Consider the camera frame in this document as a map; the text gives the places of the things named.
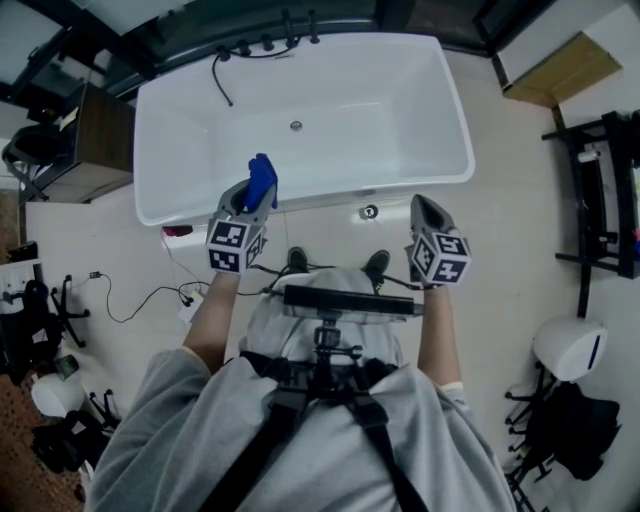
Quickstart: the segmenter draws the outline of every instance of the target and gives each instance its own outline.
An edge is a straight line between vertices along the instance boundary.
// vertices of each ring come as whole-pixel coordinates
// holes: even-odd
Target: white bathtub
[[[140,89],[134,184],[144,224],[212,213],[220,194],[248,177],[256,153],[273,162],[284,209],[473,174],[466,121],[435,38],[335,34],[317,45],[305,38],[287,57],[232,57],[216,69],[233,107],[212,62]]]

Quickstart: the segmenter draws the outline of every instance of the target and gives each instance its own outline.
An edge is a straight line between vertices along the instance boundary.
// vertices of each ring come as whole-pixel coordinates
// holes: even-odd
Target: black harness strap
[[[404,512],[428,512],[418,491],[396,463],[389,431],[386,427],[389,418],[384,408],[369,395],[355,397],[351,404],[345,405],[364,429],[369,441],[387,467],[400,508]]]
[[[232,512],[236,510],[255,484],[273,450],[291,436],[297,419],[307,406],[306,393],[292,391],[291,388],[282,386],[283,382],[290,385],[292,380],[296,379],[287,359],[271,359],[254,352],[241,352],[240,356],[251,363],[258,375],[272,378],[280,385],[271,402],[269,418],[218,482],[202,505],[201,511]],[[360,378],[357,379],[360,389],[363,389],[363,381],[366,381],[364,389],[368,390],[394,369],[396,369],[395,366],[385,365],[376,359],[368,361],[360,372]],[[389,418],[384,408],[369,394],[362,393],[352,395],[349,400],[344,401],[344,405],[362,426],[387,467],[403,512],[428,512],[424,501],[396,464],[386,427]]]

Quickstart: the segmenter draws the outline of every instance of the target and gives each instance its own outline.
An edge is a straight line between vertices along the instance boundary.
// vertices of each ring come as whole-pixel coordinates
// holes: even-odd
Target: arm
[[[425,290],[418,368],[440,386],[459,382],[460,363],[446,286]]]
[[[240,276],[216,274],[184,340],[184,346],[200,356],[212,374],[224,364],[239,284]]]

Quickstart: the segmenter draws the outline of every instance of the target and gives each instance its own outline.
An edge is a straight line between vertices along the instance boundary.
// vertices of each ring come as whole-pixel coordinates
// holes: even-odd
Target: black cable
[[[297,48],[301,39],[302,39],[302,36],[299,36],[295,40],[295,43],[291,48],[287,48],[286,50],[281,50],[276,53],[268,53],[266,55],[242,55],[240,52],[229,50],[229,55],[240,57],[242,59],[272,59],[274,57],[280,57],[281,55],[284,55],[285,53],[290,52],[294,48]],[[211,74],[213,75],[213,79],[215,80],[216,85],[218,86],[218,90],[222,93],[222,95],[224,96],[224,99],[227,100],[227,103],[229,104],[229,106],[233,107],[233,101],[231,101],[231,98],[229,98],[229,95],[225,92],[224,88],[220,84],[220,80],[218,80],[218,75],[216,73],[216,64],[218,64],[219,60],[220,60],[220,54],[216,55],[216,58],[213,59],[213,65],[211,66]]]
[[[224,89],[220,85],[220,80],[218,80],[218,75],[216,75],[216,64],[218,63],[219,60],[220,60],[220,55],[216,55],[216,58],[213,60],[213,66],[211,66],[211,73],[213,74],[213,79],[216,81],[218,90],[222,93],[222,95],[224,96],[224,99],[227,100],[227,103],[229,104],[229,106],[233,107],[233,101],[231,101],[231,98],[229,98],[229,96],[227,96],[227,93],[224,92]]]
[[[109,297],[111,296],[111,288],[113,286],[111,278],[107,274],[100,274],[100,277],[106,277],[108,279],[108,281],[109,281],[109,290],[107,291],[107,314],[109,315],[109,318],[111,318],[111,320],[113,320],[114,322],[118,322],[119,324],[124,324],[125,322],[128,322],[134,316],[136,316],[138,314],[138,312],[144,307],[144,305],[147,302],[149,302],[149,299],[151,299],[151,297],[153,297],[160,290],[171,290],[173,292],[177,292],[178,295],[180,295],[180,300],[182,301],[183,304],[187,304],[187,303],[193,302],[193,299],[191,297],[187,297],[187,295],[182,293],[182,291],[180,291],[179,288],[171,288],[170,286],[159,286],[158,288],[153,290],[149,295],[147,295],[147,298],[144,299],[144,302],[142,304],[140,304],[140,306],[138,306],[138,309],[136,309],[130,317],[125,318],[124,320],[118,320],[116,317],[114,317],[111,314],[111,308],[109,307]]]
[[[311,270],[322,270],[322,269],[336,268],[333,265],[312,265],[312,264],[308,264],[307,266]],[[254,297],[256,295],[262,295],[263,293],[271,293],[272,290],[273,290],[273,287],[276,285],[276,283],[282,277],[284,277],[286,275],[286,272],[288,270],[291,269],[291,265],[289,265],[289,264],[285,265],[284,268],[282,270],[280,270],[280,272],[278,272],[277,270],[273,270],[273,269],[267,268],[267,267],[263,267],[262,265],[252,265],[250,268],[255,268],[256,270],[260,270],[262,272],[266,272],[267,274],[275,275],[276,278],[270,284],[268,284],[267,286],[265,286],[264,288],[262,288],[258,292],[253,292],[253,293],[237,292],[237,294],[240,295],[241,297]],[[140,312],[140,310],[146,305],[146,303],[149,302],[151,297],[153,297],[160,290],[170,290],[170,291],[176,292],[180,296],[180,300],[182,301],[182,303],[185,306],[188,306],[189,304],[191,304],[193,302],[193,299],[182,291],[182,289],[185,286],[194,285],[194,284],[211,286],[211,283],[206,283],[204,281],[189,281],[188,283],[181,284],[180,286],[178,286],[178,288],[172,288],[170,286],[159,286],[158,288],[153,290],[149,295],[147,295],[147,298],[144,299],[142,304],[140,304],[140,306],[138,306],[138,308],[129,317],[125,318],[124,320],[119,320],[119,319],[115,318],[111,314],[111,307],[109,306],[109,298],[111,297],[111,289],[113,287],[113,282],[111,281],[111,278],[107,274],[102,274],[101,273],[99,277],[106,277],[107,280],[109,281],[109,289],[107,290],[107,301],[106,301],[107,302],[107,314],[109,315],[109,318],[111,318],[111,320],[113,320],[114,322],[117,322],[119,324],[124,324],[125,322],[128,322],[133,317],[135,317]],[[389,280],[389,281],[392,281],[392,282],[394,282],[396,284],[404,286],[405,288],[408,288],[409,290],[422,290],[423,289],[421,286],[405,283],[404,281],[401,281],[400,279],[396,279],[394,277],[389,277],[389,276],[384,275],[384,274],[382,275],[382,278],[384,280]]]

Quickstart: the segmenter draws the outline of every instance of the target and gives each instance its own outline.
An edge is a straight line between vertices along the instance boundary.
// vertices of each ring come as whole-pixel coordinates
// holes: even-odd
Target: black shoe
[[[384,283],[384,277],[382,276],[387,271],[387,268],[389,268],[390,259],[389,251],[380,250],[371,256],[367,264],[362,267],[362,271],[371,279],[373,289],[376,291]]]
[[[287,265],[289,266],[287,274],[308,274],[308,263],[304,251],[300,247],[292,247],[287,256]]]

